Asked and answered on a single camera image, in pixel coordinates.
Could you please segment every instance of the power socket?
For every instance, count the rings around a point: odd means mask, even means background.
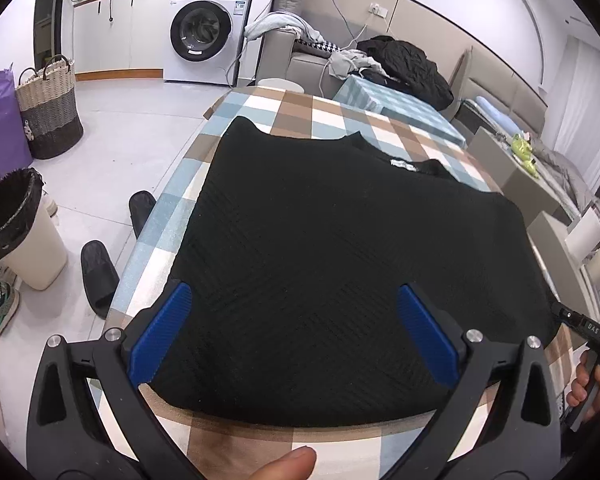
[[[371,4],[369,5],[369,12],[371,14],[375,14],[376,16],[380,16],[381,18],[386,18],[386,15],[389,11],[384,7],[381,7],[380,4]]]

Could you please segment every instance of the gray floor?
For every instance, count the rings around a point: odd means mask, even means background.
[[[21,286],[20,307],[0,336],[0,403],[8,447],[22,463],[45,341],[56,333],[68,341],[97,338],[102,331],[82,287],[82,246],[101,240],[122,274],[135,244],[129,197],[141,189],[160,195],[202,127],[202,114],[226,91],[149,79],[79,82],[84,137],[68,152],[34,162],[59,205],[54,221],[69,257],[47,290]]]

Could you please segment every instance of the human hand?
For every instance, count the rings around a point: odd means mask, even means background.
[[[315,451],[303,446],[261,467],[249,480],[307,480],[314,466]]]
[[[567,394],[567,403],[574,408],[587,399],[585,387],[589,383],[589,374],[585,370],[584,365],[587,363],[588,352],[589,350],[584,351],[580,356],[580,364],[576,367],[576,378],[571,383],[571,391]],[[594,370],[594,377],[600,385],[600,365],[596,366]],[[582,420],[587,422],[597,412],[600,412],[600,390],[598,391],[596,399],[593,401],[593,404],[587,410],[587,413],[585,413]]]

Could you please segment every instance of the blue gripper pad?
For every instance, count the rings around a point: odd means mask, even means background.
[[[398,316],[418,346],[435,381],[448,388],[455,387],[460,377],[458,353],[408,285],[398,290]]]
[[[191,311],[191,289],[179,283],[129,354],[127,375],[133,386],[149,383]]]

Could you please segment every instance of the headboard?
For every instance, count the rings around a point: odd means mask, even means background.
[[[454,102],[442,114],[451,120],[462,99],[483,96],[507,114],[522,130],[540,136],[544,127],[546,104],[505,63],[480,50],[466,50],[451,76]]]

